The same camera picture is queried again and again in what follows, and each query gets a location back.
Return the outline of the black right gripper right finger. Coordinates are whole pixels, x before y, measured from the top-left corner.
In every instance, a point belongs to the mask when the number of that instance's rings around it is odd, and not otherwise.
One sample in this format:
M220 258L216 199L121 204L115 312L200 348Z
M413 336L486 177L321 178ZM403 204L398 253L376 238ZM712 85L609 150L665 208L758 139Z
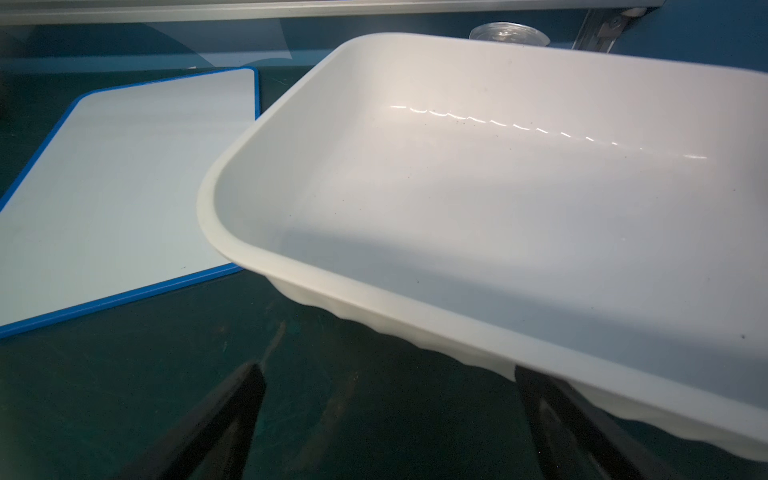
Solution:
M567 382L517 366L515 382L546 479L681 479Z

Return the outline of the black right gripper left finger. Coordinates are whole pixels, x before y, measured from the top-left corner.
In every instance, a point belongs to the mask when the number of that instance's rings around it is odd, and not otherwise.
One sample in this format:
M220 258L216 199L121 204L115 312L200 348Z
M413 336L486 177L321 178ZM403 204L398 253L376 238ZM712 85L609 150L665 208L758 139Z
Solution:
M241 479L266 393L259 365L239 366L116 479Z

